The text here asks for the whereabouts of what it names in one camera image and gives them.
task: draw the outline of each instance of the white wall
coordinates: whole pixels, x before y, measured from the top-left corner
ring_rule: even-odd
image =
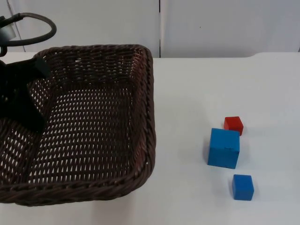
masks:
[[[300,0],[161,0],[162,57],[297,52]]]
[[[57,34],[46,42],[26,46],[40,51],[51,46],[142,44],[159,56],[158,0],[9,0],[14,12],[33,12],[52,19]],[[46,33],[41,22],[19,22],[21,37]]]
[[[6,0],[0,0],[0,16],[2,15],[5,16],[5,18],[11,17]],[[17,35],[16,28],[14,25],[13,25],[13,29]],[[24,52],[23,47],[9,47],[7,50],[9,52]]]

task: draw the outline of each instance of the small blue cube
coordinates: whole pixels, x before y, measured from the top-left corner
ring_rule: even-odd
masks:
[[[235,169],[240,153],[240,133],[211,129],[208,165]]]
[[[254,193],[251,176],[235,174],[232,180],[232,192],[235,200],[251,201]]]

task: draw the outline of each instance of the white tabletop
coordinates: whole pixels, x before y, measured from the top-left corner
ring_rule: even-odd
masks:
[[[154,77],[157,157],[144,186],[108,202],[0,204],[0,224],[298,224],[300,54],[155,59]],[[225,116],[240,116],[245,127],[235,170],[205,160],[210,130],[221,128]],[[252,201],[233,200],[234,174],[252,175]]]

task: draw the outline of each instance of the brown wicker basket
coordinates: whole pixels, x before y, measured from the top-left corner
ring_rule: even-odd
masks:
[[[46,127],[38,135],[0,119],[0,202],[110,200],[143,185],[156,146],[150,51],[66,46],[37,56],[52,71],[29,85]]]

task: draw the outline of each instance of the wicker basket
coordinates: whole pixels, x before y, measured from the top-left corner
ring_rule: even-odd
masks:
[[[0,119],[0,202],[111,200],[155,163],[153,60],[140,45],[50,48],[52,75],[29,85],[46,118],[41,135]]]

